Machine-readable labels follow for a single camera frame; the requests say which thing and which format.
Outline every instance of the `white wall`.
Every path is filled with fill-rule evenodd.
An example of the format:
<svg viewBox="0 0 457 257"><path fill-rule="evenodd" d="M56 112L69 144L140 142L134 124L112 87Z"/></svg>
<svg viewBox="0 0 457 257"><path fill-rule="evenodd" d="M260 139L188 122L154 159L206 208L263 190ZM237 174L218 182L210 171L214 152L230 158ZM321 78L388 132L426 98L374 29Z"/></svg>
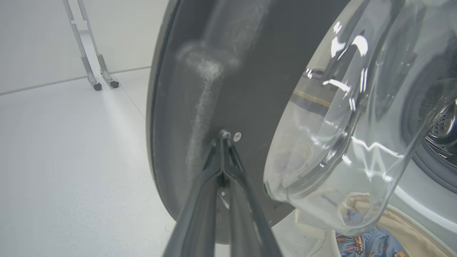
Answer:
<svg viewBox="0 0 457 257"><path fill-rule="evenodd" d="M0 93L82 76L62 0L0 1Z"/></svg>
<svg viewBox="0 0 457 257"><path fill-rule="evenodd" d="M109 72L150 66L168 0L84 0Z"/></svg>

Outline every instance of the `washing machine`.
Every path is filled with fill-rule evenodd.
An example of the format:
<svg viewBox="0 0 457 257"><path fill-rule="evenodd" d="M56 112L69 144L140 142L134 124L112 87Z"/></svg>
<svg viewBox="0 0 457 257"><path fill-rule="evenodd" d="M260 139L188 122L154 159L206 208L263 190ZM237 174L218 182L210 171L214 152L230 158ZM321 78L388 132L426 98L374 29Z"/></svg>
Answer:
<svg viewBox="0 0 457 257"><path fill-rule="evenodd" d="M343 234L390 204L457 251L456 14L454 1L350 1L278 124L267 193ZM348 225L354 197L372 207Z"/></svg>
<svg viewBox="0 0 457 257"><path fill-rule="evenodd" d="M149 159L176 220L224 131L269 226L297 208L357 235L393 206L457 251L456 1L172 0L152 71Z"/></svg>

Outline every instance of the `white floor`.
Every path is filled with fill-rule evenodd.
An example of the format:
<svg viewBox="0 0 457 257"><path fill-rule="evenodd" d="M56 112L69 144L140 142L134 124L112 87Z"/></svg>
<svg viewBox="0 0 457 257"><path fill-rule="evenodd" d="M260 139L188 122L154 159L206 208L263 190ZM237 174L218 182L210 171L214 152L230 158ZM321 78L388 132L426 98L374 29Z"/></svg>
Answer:
<svg viewBox="0 0 457 257"><path fill-rule="evenodd" d="M96 72L102 91L84 79L0 96L0 256L161 256L175 221L149 170L149 72L115 74L117 89ZM316 242L293 213L273 230L284 256Z"/></svg>

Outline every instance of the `blue fabric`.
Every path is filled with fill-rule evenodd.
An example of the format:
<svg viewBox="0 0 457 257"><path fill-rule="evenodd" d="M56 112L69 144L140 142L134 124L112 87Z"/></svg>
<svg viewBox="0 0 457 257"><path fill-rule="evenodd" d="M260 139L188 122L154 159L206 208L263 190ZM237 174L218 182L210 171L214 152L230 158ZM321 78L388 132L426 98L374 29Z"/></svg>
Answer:
<svg viewBox="0 0 457 257"><path fill-rule="evenodd" d="M343 219L348 225L356 225L362 221L363 216L359 210L350 209ZM336 241L342 257L408 257L400 242L380 226L375 226L361 236L336 233Z"/></svg>

